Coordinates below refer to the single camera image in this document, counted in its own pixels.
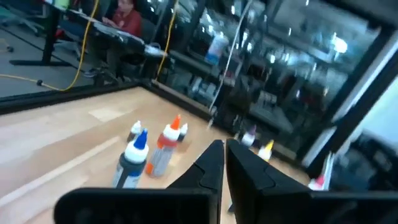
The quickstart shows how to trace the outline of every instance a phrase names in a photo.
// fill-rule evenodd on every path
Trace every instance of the wooden table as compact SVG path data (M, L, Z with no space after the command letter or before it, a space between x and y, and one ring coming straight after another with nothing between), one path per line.
M127 134L138 119L149 130L150 153L164 126L176 114L188 123L184 143L164 177L143 175L139 187L165 188L184 173L214 139L227 134L206 130L207 123L143 88L62 103L0 117L0 223L53 223L52 208L64 193L78 187L111 186ZM271 161L287 175L302 174ZM231 201L224 177L221 222Z

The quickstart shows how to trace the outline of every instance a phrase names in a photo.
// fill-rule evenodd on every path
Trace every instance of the blue cap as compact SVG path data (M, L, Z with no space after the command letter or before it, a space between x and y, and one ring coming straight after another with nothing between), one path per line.
M134 142L134 147L139 150L145 149L147 144L148 130L144 129Z

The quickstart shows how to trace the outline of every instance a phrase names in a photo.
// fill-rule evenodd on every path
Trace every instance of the white cable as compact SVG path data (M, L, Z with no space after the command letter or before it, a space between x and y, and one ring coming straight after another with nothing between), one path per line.
M221 78L221 82L220 82L220 85L219 85L219 87L217 89L216 95L214 96L214 100L213 100L213 102L211 102L211 105L209 107L209 111L211 111L212 107L214 106L214 103L216 102L216 99L217 99L217 97L218 97L218 95L220 93L221 87L223 86L224 79L225 79L226 73L228 71L228 67L229 67L229 63L230 63L231 58L232 58L232 54L233 54L234 49L235 49L235 44L236 44L236 41L238 39L238 35L239 35L239 31L240 31L241 26L242 26L243 19L246 16L246 14L249 12L249 8L250 8L250 5L252 3L253 3L253 0L249 0L249 2L246 4L246 7L243 9L241 18L239 20L238 28L236 29L234 40L232 41L232 47L231 47L231 51L230 51L229 56L228 56L228 61L226 62L226 66L225 66L225 69L224 69L224 74L223 74L223 77Z

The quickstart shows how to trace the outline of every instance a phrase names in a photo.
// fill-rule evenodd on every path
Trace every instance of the desk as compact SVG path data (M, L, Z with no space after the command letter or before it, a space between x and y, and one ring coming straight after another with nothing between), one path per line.
M127 134L137 119L149 130L151 155L159 133L178 113L189 130L165 176L153 179L144 174L139 182L139 187L165 188L214 139L228 136L218 129L206 131L206 121L143 88L0 117L1 223L52 223L53 206L65 192L78 187L111 186ZM271 164L300 179L292 168L277 159ZM223 224L235 223L234 217L226 212L230 201L224 177Z
M71 66L67 62L52 62L51 56L54 50L54 43L57 41L55 33L58 29L58 23L60 19L60 9L49 6L49 16L47 17L48 27L45 30L45 45L43 49L43 55L41 60L10 60L13 65L23 66Z

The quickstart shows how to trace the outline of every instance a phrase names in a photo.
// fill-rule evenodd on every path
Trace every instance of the red shirt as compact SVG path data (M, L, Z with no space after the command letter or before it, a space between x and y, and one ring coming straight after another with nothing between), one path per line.
M124 32L141 37L141 15L139 12L132 10L128 15L123 16L123 12L117 9L112 21Z

